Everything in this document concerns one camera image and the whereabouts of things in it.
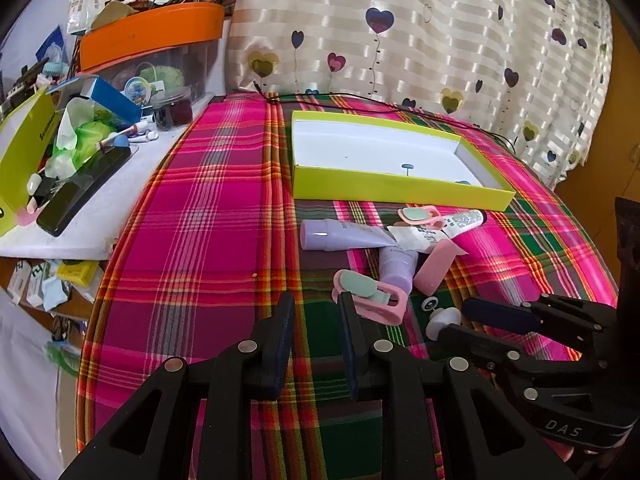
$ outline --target cabinet handle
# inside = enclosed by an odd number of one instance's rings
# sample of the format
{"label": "cabinet handle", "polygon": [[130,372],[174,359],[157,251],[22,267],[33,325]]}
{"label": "cabinet handle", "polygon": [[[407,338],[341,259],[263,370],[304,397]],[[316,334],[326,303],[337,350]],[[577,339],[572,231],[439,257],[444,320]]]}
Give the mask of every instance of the cabinet handle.
{"label": "cabinet handle", "polygon": [[638,161],[638,151],[640,151],[640,142],[631,148],[629,152],[629,161],[635,164]]}

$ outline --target jar lid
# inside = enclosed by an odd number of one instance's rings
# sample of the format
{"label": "jar lid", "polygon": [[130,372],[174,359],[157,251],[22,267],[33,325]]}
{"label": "jar lid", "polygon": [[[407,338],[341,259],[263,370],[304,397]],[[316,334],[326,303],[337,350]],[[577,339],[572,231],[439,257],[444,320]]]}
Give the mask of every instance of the jar lid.
{"label": "jar lid", "polygon": [[161,108],[185,99],[191,99],[191,88],[188,86],[180,86],[172,90],[159,91],[151,98],[150,104],[153,108]]}

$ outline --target purple tube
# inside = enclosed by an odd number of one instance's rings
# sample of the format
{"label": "purple tube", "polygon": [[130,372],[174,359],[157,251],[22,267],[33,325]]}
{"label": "purple tube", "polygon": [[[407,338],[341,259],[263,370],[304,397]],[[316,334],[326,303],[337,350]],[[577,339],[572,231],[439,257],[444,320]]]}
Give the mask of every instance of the purple tube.
{"label": "purple tube", "polygon": [[382,247],[378,280],[395,285],[410,294],[414,288],[417,264],[418,251],[403,251],[400,247]]}
{"label": "purple tube", "polygon": [[303,220],[300,226],[300,245],[305,251],[345,251],[397,244],[384,229],[370,225],[327,218]]}

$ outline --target plaid tablecloth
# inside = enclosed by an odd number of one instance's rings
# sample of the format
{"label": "plaid tablecloth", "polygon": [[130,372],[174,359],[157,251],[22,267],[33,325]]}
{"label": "plaid tablecloth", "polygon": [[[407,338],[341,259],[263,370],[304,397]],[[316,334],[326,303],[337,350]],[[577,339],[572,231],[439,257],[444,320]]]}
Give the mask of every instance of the plaid tablecloth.
{"label": "plaid tablecloth", "polygon": [[[456,259],[437,291],[440,306],[460,307],[471,295],[520,303],[540,292],[614,304],[611,276],[571,212],[484,134],[407,112],[380,114],[386,105],[338,96],[275,105],[238,94],[209,106],[176,144],[109,262],[82,351],[79,448],[165,358],[217,355],[247,337],[281,291],[291,290],[297,317],[286,387],[277,403],[252,405],[254,478],[380,477],[381,407],[348,398],[330,298],[339,269],[376,277],[378,252],[305,252],[298,227],[306,218],[389,225],[402,205],[293,200],[291,113],[323,105],[460,134],[517,190],[504,213],[490,212],[485,225],[456,238],[468,255]],[[392,341],[427,357],[423,299],[412,295],[404,323],[386,330]],[[540,336],[506,336],[540,358],[576,358]]]}

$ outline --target pink heart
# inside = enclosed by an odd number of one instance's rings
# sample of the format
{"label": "pink heart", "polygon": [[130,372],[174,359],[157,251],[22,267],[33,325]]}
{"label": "pink heart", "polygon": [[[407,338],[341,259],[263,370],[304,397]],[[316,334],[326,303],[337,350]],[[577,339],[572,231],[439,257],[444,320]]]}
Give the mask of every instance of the pink heart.
{"label": "pink heart", "polygon": [[329,66],[329,70],[331,72],[338,72],[344,68],[344,65],[347,63],[347,60],[344,59],[344,56],[336,56],[335,52],[332,52],[326,57],[326,63]]}

